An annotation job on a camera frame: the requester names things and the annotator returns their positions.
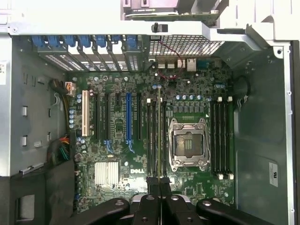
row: cpu socket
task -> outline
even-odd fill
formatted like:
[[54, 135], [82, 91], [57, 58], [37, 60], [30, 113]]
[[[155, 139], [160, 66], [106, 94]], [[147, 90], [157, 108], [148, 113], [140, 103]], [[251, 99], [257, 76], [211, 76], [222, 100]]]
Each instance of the cpu socket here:
[[173, 118], [169, 126], [169, 162], [172, 171], [185, 166], [199, 167], [204, 171], [209, 161], [205, 119], [201, 118], [198, 123], [178, 123]]

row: white sticker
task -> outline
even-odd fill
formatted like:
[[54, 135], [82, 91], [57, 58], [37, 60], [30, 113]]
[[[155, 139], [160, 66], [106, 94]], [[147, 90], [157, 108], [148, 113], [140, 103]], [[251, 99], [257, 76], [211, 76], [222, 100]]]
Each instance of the white sticker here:
[[0, 85], [6, 84], [6, 62], [0, 62]]
[[274, 163], [269, 163], [270, 184], [278, 187], [278, 166]]

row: dell logo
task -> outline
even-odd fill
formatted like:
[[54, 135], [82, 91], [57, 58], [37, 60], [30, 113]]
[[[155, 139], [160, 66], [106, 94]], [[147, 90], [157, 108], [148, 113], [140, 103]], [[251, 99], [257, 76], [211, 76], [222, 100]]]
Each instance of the dell logo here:
[[130, 169], [130, 173], [145, 173], [144, 169]]

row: circuit board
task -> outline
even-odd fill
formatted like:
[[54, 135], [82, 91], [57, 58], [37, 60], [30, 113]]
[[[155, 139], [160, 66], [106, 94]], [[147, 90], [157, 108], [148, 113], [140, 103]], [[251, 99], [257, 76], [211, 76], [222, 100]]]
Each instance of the circuit board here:
[[[146, 194], [147, 176], [169, 177], [173, 193], [188, 196], [194, 204], [214, 197], [234, 204], [234, 180], [218, 179], [213, 172], [212, 167], [218, 165], [219, 159], [214, 159], [217, 142], [211, 137], [213, 127], [216, 128], [216, 121], [211, 117], [222, 112], [213, 113], [212, 102], [219, 97], [227, 102], [230, 69], [207, 63], [197, 71], [184, 71], [176, 79], [169, 78], [175, 74], [174, 69], [160, 71], [163, 75], [155, 68], [146, 73], [69, 75], [69, 81], [76, 85], [70, 112], [71, 128], [77, 136], [77, 212], [115, 197], [130, 201], [134, 195]], [[84, 90], [89, 94], [89, 135], [82, 137]], [[233, 172], [233, 107], [226, 105], [227, 170]], [[186, 124], [203, 120], [207, 124], [211, 151], [207, 167], [170, 166], [168, 131], [173, 119]]]

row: perforated metal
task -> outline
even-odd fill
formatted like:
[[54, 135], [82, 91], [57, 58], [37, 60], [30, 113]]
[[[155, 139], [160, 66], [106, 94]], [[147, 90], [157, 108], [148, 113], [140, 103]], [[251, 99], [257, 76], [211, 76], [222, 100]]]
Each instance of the perforated metal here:
[[[200, 35], [162, 36], [161, 42], [180, 56], [211, 56], [224, 43], [224, 41], [209, 41]], [[175, 52], [157, 40], [150, 42], [150, 55], [176, 56]]]

